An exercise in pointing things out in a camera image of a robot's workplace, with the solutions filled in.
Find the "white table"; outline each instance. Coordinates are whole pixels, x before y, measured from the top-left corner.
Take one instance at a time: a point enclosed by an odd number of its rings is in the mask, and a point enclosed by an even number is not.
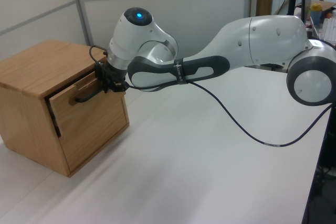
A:
[[[254,136],[286,143],[326,107],[286,74],[240,68],[200,82]],[[130,127],[72,178],[0,143],[0,223],[301,223],[329,113],[295,145],[247,137],[204,91],[127,94]]]

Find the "black cable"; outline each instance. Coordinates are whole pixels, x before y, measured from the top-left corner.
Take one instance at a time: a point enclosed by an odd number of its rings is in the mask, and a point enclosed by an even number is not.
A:
[[[331,167],[324,173],[324,176],[328,174],[328,172],[330,172]]]
[[[335,180],[336,177],[333,177],[333,178],[328,178],[328,177],[326,177],[325,179],[327,179],[327,180]]]
[[[279,13],[280,13],[281,9],[283,8],[283,6],[284,6],[284,4],[285,4],[285,1],[286,1],[286,0],[283,0],[283,3],[282,3],[282,5],[280,6],[280,8],[279,8],[279,11],[278,11],[278,13],[277,13],[277,14],[279,14]]]
[[[257,138],[255,138],[254,136],[252,136],[250,133],[248,133],[238,122],[237,120],[231,115],[231,113],[227,110],[227,108],[222,104],[222,102],[214,95],[212,94],[209,90],[207,90],[205,87],[201,86],[201,85],[198,85],[194,82],[189,82],[190,84],[204,90],[205,92],[207,92],[209,95],[211,95],[221,106],[222,108],[225,110],[225,112],[228,114],[228,116],[232,119],[232,121],[235,122],[235,124],[246,134],[248,135],[250,138],[252,138],[254,141],[257,141],[258,143],[260,144],[264,144],[264,145],[267,145],[267,146],[272,146],[272,147],[285,147],[285,146],[289,146],[289,145],[292,145],[294,143],[296,143],[297,141],[301,140],[310,130],[311,128],[314,127],[314,125],[320,120],[320,118],[332,107],[334,107],[334,104],[331,104],[329,105],[328,107],[326,107],[322,112],[321,114],[313,121],[313,123],[295,140],[287,143],[287,144],[270,144],[270,143],[266,143],[266,142],[263,142]]]
[[[324,179],[324,170],[323,167],[318,165],[317,168],[319,168],[320,172],[321,172],[321,178]]]
[[[307,206],[307,224],[309,224],[309,219],[310,219],[310,216],[309,216],[309,206]]]
[[[102,62],[97,61],[97,60],[93,57],[91,51],[92,51],[92,49],[93,49],[94,47],[103,50],[103,51],[104,51],[104,53],[103,53],[104,55],[107,54],[107,50],[106,50],[105,48],[103,48],[103,47],[96,46],[96,45],[91,46],[90,49],[89,49],[89,55],[90,55],[91,59],[94,60],[94,62],[95,62],[96,64],[102,63]],[[101,68],[101,70],[104,71],[105,73],[109,74],[110,76],[113,76],[112,72],[111,72],[109,69],[107,69],[107,68]],[[124,86],[127,87],[127,88],[138,89],[138,90],[161,88],[161,87],[164,87],[164,86],[165,86],[165,85],[161,85],[161,84],[159,84],[159,85],[150,86],[150,87],[135,87],[135,86],[131,86],[131,85],[129,85],[126,81],[122,81],[122,80],[116,78],[115,76],[113,76],[113,79],[114,79],[117,83],[121,83],[122,85],[124,85]]]
[[[99,49],[103,50],[103,51],[106,52],[106,53],[107,53],[107,50],[106,50],[105,48],[103,48],[103,47],[96,46],[96,45],[93,45],[93,46],[90,47],[90,49],[89,49],[89,55],[90,55],[91,59],[95,61],[95,63],[98,63],[98,61],[93,57],[93,55],[92,55],[92,53],[91,53],[91,51],[92,51],[92,49],[93,49],[94,47],[99,48]]]
[[[101,50],[104,50],[105,52],[106,49],[102,48],[102,47],[99,47],[99,46],[96,46],[96,45],[93,45],[90,47],[90,50],[89,50],[89,54],[90,54],[90,57],[97,63],[97,64],[100,64],[100,62],[98,62],[92,55],[91,53],[91,50],[93,47],[96,47],[96,48],[99,48]],[[107,74],[110,74],[110,70],[109,69],[106,69],[106,68],[102,68],[103,71],[106,71]],[[166,86],[166,84],[159,84],[159,85],[155,85],[155,86],[150,86],[150,87],[135,87],[135,86],[131,86],[129,85],[126,81],[121,81],[115,77],[113,77],[115,81],[121,83],[122,85],[125,85],[126,87],[128,88],[131,88],[131,89],[138,89],[138,90],[145,90],[145,89],[154,89],[154,88],[160,88],[160,87],[164,87]],[[217,98],[217,96],[215,96],[213,93],[211,93],[209,90],[207,90],[205,87],[199,85],[199,84],[196,84],[194,82],[188,82],[202,90],[204,90],[205,92],[207,92],[209,95],[211,95],[221,106],[222,108],[225,110],[225,112],[228,114],[228,116],[232,119],[232,121],[234,121],[234,123],[246,134],[248,135],[250,138],[252,138],[254,141],[260,143],[260,144],[264,144],[264,145],[267,145],[267,146],[272,146],[272,147],[286,147],[286,146],[289,146],[289,145],[292,145],[294,143],[296,143],[297,141],[301,140],[313,127],[314,125],[321,119],[321,117],[332,107],[334,107],[335,105],[334,104],[331,104],[329,105],[328,107],[325,108],[325,110],[323,110],[321,112],[321,114],[313,121],[313,123],[295,140],[293,140],[292,142],[289,142],[287,144],[270,144],[270,143],[266,143],[266,142],[263,142],[257,138],[255,138],[254,136],[252,136],[250,133],[248,133],[238,122],[237,120],[231,115],[231,113],[226,109],[226,107],[222,104],[222,102]]]

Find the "wooden box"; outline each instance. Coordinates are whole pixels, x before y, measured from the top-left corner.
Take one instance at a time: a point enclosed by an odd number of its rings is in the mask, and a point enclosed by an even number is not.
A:
[[[104,60],[99,49],[92,50]],[[129,125],[124,92],[92,92],[89,47],[48,40],[0,62],[0,135],[7,148],[66,176]]]

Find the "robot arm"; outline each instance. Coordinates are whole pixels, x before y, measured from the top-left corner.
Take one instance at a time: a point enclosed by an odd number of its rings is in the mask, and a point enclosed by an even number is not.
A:
[[[224,26],[201,52],[176,58],[177,43],[141,8],[120,18],[109,43],[105,67],[117,79],[128,73],[143,91],[218,77],[229,70],[293,59],[287,87],[298,102],[336,102],[336,51],[308,40],[304,24],[293,16],[262,16]]]

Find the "black drawer handle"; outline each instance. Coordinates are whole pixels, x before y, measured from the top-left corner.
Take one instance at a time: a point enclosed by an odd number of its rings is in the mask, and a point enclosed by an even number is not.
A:
[[[75,101],[76,102],[80,102],[80,103],[83,103],[83,102],[87,102],[89,101],[92,97],[94,97],[95,95],[99,94],[101,91],[103,91],[103,87],[96,90],[95,92],[89,94],[88,96],[86,97],[75,97]]]

